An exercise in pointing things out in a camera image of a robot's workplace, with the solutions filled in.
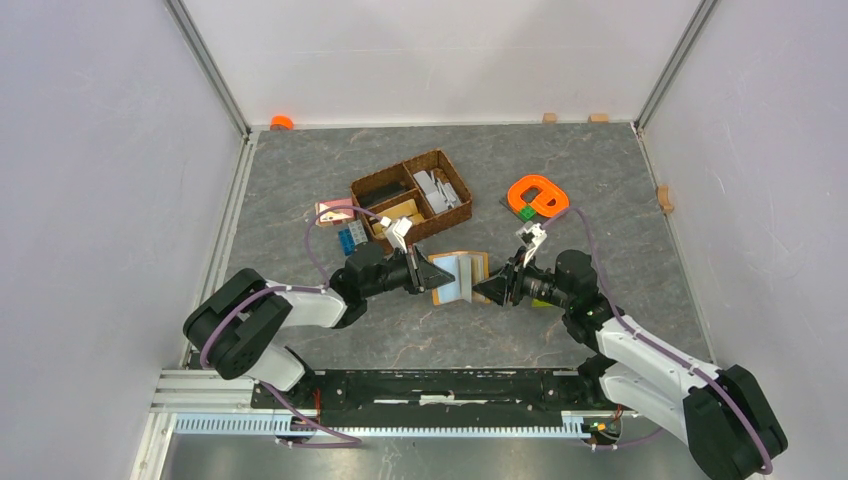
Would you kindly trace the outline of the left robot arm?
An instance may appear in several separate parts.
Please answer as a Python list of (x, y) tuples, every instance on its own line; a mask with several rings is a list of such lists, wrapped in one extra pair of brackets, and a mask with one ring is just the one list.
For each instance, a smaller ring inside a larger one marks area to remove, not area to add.
[(310, 368), (273, 341), (283, 328), (341, 329), (367, 310), (369, 298), (397, 289), (412, 295), (453, 282), (417, 246), (386, 254), (374, 242), (354, 248), (326, 287), (272, 282), (252, 268), (233, 275), (184, 321), (183, 334), (200, 352), (202, 367), (225, 380), (249, 377), (275, 388), (290, 407), (314, 394)]

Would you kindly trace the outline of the yellow leather card holder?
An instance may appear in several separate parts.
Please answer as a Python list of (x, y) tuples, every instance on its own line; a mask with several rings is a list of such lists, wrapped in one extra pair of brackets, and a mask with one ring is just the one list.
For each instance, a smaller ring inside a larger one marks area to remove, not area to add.
[(444, 305), (459, 300), (468, 303), (490, 303), (489, 299), (473, 289), (477, 283), (490, 276), (489, 255), (486, 252), (454, 251), (433, 254), (428, 259), (454, 276), (453, 282), (438, 287), (432, 292), (434, 305)]

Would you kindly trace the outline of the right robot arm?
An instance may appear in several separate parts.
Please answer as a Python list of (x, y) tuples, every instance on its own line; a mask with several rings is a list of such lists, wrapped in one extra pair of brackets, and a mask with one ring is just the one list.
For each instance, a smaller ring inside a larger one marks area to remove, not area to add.
[(519, 250), (474, 290), (500, 306), (532, 298), (561, 308), (569, 335), (595, 353), (580, 367), (580, 400), (635, 410), (685, 444), (709, 478), (767, 475), (788, 449), (750, 371), (701, 361), (642, 328), (610, 300), (591, 255), (565, 250), (541, 270)]

